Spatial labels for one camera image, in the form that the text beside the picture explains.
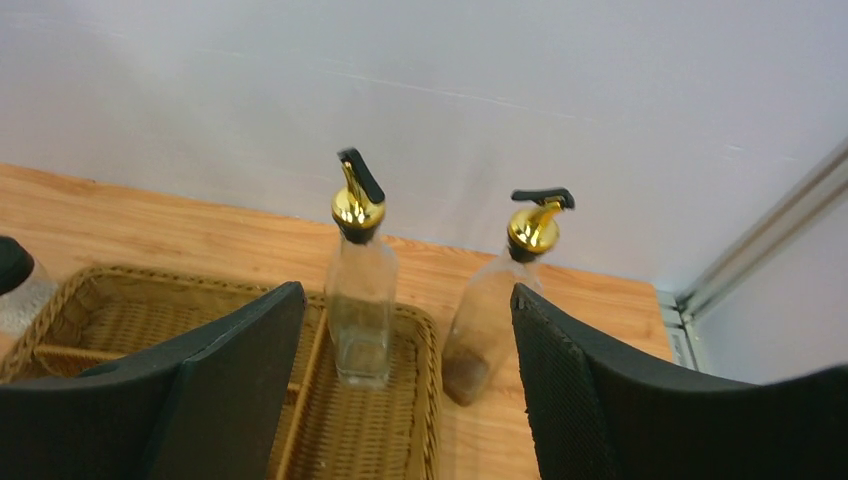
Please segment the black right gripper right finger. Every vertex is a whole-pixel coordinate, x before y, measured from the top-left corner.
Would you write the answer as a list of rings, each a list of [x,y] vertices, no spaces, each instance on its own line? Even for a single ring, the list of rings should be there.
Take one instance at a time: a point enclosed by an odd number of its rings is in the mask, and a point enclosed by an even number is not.
[[[544,479],[843,479],[847,369],[754,385],[597,330],[525,285],[510,307]]]

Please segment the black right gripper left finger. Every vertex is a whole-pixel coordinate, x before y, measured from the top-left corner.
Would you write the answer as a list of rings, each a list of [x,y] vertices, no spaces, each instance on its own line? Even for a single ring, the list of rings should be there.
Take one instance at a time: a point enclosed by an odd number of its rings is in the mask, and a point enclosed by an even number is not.
[[[1,389],[5,479],[262,479],[306,310],[298,282],[172,339]]]

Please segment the oil bottle with brown residue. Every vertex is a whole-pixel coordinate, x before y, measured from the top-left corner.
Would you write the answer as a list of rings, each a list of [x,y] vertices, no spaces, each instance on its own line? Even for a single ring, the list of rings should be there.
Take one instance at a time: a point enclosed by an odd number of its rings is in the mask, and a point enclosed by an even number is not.
[[[564,187],[515,190],[517,210],[506,227],[503,253],[476,272],[465,286],[442,350],[442,383],[457,405],[473,404],[515,347],[510,299],[515,285],[542,293],[539,259],[558,243],[554,217],[575,208]]]

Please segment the clear oil bottle gold spout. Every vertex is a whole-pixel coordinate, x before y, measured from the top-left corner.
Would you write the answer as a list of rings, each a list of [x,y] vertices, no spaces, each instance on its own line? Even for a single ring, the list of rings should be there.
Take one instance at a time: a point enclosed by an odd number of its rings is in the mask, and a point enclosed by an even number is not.
[[[339,379],[378,389],[390,377],[398,260],[379,235],[386,214],[383,189],[357,149],[337,156],[346,186],[331,201],[340,243],[324,285],[327,326]]]

